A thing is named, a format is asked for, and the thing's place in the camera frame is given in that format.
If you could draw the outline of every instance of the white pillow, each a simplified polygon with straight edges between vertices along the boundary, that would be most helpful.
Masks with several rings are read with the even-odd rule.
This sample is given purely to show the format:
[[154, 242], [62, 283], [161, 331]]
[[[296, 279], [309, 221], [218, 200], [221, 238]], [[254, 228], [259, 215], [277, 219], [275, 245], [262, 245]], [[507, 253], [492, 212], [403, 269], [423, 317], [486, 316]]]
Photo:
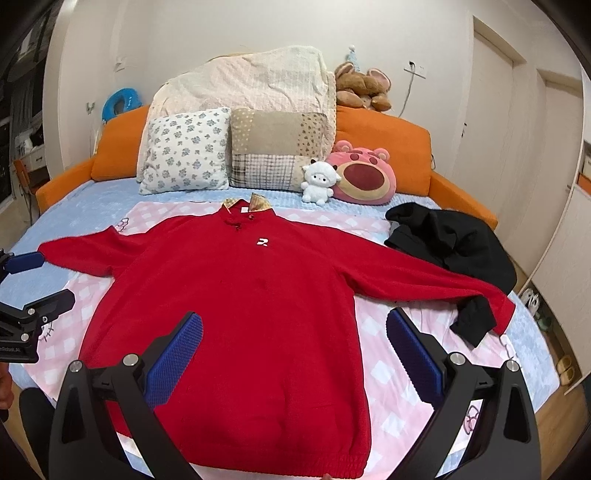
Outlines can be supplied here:
[[230, 109], [161, 116], [148, 125], [142, 195], [228, 188]]

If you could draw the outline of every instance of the sweater collar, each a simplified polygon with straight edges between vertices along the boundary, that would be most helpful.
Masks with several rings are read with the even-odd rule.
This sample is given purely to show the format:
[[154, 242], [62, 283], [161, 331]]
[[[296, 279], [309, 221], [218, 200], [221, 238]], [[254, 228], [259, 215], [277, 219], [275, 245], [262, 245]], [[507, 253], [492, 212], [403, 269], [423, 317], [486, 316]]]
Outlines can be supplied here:
[[226, 199], [217, 214], [229, 225], [240, 225], [244, 222], [256, 222], [275, 216], [269, 201], [262, 195], [253, 193], [251, 201], [243, 199]]

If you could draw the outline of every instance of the beige patterned pillow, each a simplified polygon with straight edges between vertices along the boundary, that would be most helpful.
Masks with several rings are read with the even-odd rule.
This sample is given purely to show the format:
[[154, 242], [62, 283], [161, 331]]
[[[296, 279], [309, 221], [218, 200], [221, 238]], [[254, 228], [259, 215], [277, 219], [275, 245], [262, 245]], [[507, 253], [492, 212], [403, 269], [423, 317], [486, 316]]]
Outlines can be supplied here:
[[302, 166], [322, 157], [322, 113], [232, 111], [233, 187], [300, 192]]

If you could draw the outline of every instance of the blue bedsheet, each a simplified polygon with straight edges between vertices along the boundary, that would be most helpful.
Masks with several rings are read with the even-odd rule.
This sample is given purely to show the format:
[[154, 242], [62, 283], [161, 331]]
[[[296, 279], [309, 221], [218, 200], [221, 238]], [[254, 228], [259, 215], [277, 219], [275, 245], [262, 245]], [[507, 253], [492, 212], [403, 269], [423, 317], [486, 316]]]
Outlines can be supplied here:
[[[331, 210], [378, 219], [383, 219], [384, 213], [389, 208], [405, 202], [417, 202], [430, 208], [437, 208], [435, 202], [429, 198], [404, 194], [396, 194], [387, 205], [382, 206], [352, 205], [332, 199], [328, 204], [318, 207], [303, 203], [300, 194], [290, 192], [230, 188], [142, 196], [138, 193], [138, 184], [135, 179], [100, 183], [89, 181], [43, 214], [12, 251], [16, 254], [30, 252], [48, 240], [104, 230], [109, 225], [117, 224], [138, 202], [221, 202], [229, 197], [249, 199], [252, 192], [263, 194], [275, 207]], [[9, 275], [0, 285], [0, 301], [21, 308], [30, 301], [60, 290], [72, 274], [64, 268], [45, 264], [37, 270]], [[548, 347], [533, 318], [515, 294], [509, 295], [509, 298], [517, 308], [506, 333], [521, 361], [534, 409], [538, 410], [558, 388], [558, 376]], [[35, 385], [22, 367], [11, 366], [11, 372], [20, 386]], [[458, 454], [450, 456], [444, 471], [457, 465], [458, 461]]]

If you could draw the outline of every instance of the blue inflatable ring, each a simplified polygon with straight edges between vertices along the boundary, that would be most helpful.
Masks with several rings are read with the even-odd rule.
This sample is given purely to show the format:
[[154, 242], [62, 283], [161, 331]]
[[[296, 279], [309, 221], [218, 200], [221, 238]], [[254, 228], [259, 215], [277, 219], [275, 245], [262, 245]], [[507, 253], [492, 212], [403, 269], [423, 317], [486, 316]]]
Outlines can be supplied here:
[[103, 122], [107, 123], [117, 115], [142, 106], [138, 92], [133, 88], [122, 88], [110, 96], [103, 107]]

